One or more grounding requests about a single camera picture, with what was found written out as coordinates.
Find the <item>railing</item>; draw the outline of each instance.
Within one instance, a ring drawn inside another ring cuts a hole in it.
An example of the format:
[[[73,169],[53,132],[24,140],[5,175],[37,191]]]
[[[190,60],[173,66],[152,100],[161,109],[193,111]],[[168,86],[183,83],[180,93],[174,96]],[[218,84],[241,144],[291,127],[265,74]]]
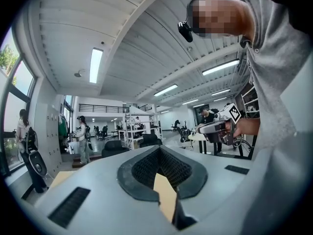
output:
[[[146,111],[152,110],[152,105],[151,104],[146,104],[144,106],[141,106],[139,109],[141,109],[142,111],[146,112]]]
[[[129,113],[128,107],[79,104],[80,112]]]

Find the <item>gray t-shirt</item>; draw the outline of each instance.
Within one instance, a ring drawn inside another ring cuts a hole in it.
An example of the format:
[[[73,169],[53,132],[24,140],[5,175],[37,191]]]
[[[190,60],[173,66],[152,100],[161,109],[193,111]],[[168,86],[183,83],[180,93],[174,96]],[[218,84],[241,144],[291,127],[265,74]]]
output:
[[[280,99],[281,93],[300,71],[311,45],[308,35],[295,30],[289,23],[285,6],[271,0],[245,0],[255,24],[251,43],[242,38],[247,47],[248,65],[258,95],[260,129],[255,145],[258,150],[277,145],[295,133],[293,121]]]

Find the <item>woman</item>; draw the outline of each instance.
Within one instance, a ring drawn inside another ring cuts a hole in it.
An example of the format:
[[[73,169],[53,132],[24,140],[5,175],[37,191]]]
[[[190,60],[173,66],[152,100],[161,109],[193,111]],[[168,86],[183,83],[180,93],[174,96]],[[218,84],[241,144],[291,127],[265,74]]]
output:
[[[18,144],[19,152],[21,153],[21,157],[26,165],[26,168],[29,172],[29,175],[32,179],[33,186],[37,193],[43,193],[43,188],[47,188],[43,178],[38,175],[33,166],[30,164],[29,161],[29,154],[26,151],[26,135],[29,131],[30,125],[28,122],[28,115],[26,110],[20,110],[20,120],[18,121],[18,127],[16,131],[16,143]]]
[[[86,121],[84,116],[78,117],[80,127],[74,133],[74,136],[79,141],[79,152],[80,152],[80,163],[87,164],[90,163],[89,152],[86,151],[87,147],[87,139],[85,137],[86,134]]]

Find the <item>fluorescent light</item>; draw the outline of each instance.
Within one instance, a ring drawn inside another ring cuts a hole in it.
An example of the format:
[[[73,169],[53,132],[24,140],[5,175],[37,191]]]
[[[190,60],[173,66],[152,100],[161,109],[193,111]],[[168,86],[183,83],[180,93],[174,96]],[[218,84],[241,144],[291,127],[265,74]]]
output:
[[[230,91],[230,89],[222,91],[222,92],[216,92],[216,93],[213,93],[212,96],[215,96],[215,95],[218,95],[218,94],[222,94],[222,93],[225,93],[225,92],[229,92],[229,91]]]
[[[97,83],[98,71],[100,66],[100,61],[102,57],[103,50],[93,49],[91,54],[91,62],[90,62],[90,74],[89,74],[89,82]]]
[[[218,65],[214,68],[211,68],[211,69],[208,69],[208,70],[205,70],[202,72],[202,74],[205,76],[205,75],[208,75],[208,74],[211,74],[211,73],[214,73],[216,71],[220,71],[222,69],[225,69],[227,67],[230,67],[230,66],[233,66],[233,65],[237,65],[239,64],[239,59],[236,59],[236,60],[233,60],[233,61],[230,61],[230,62],[227,62],[227,63],[224,63],[222,65]]]
[[[197,106],[194,106],[193,108],[196,108],[196,107],[199,107],[199,106],[203,106],[204,104],[200,104],[200,105],[197,105]]]
[[[177,86],[176,84],[174,84],[174,85],[172,85],[171,87],[166,88],[166,89],[164,89],[163,91],[160,91],[160,92],[156,93],[155,96],[160,96],[160,95],[162,95],[162,94],[164,94],[164,93],[166,93],[166,92],[169,92],[169,91],[171,91],[171,90],[173,90],[173,89],[175,89],[175,88],[177,88],[177,87],[178,87],[178,86]]]
[[[195,100],[192,100],[192,101],[190,101],[190,102],[187,102],[187,103],[183,103],[183,105],[184,104],[190,104],[190,103],[193,103],[193,102],[197,102],[199,99],[195,99]]]
[[[226,99],[227,97],[223,97],[223,98],[220,98],[220,99],[216,99],[216,100],[214,100],[214,102],[216,102],[216,101],[220,101],[220,100],[223,100],[223,99]]]

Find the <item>white robotic device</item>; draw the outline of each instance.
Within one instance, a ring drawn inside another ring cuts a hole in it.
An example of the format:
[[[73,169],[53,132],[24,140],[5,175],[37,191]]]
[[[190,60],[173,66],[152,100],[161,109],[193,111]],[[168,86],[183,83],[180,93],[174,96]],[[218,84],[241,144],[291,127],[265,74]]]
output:
[[[221,142],[226,145],[234,144],[234,132],[241,114],[234,103],[226,105],[215,114],[212,123],[205,124],[198,129],[211,143]],[[230,132],[226,132],[225,124],[230,122]]]

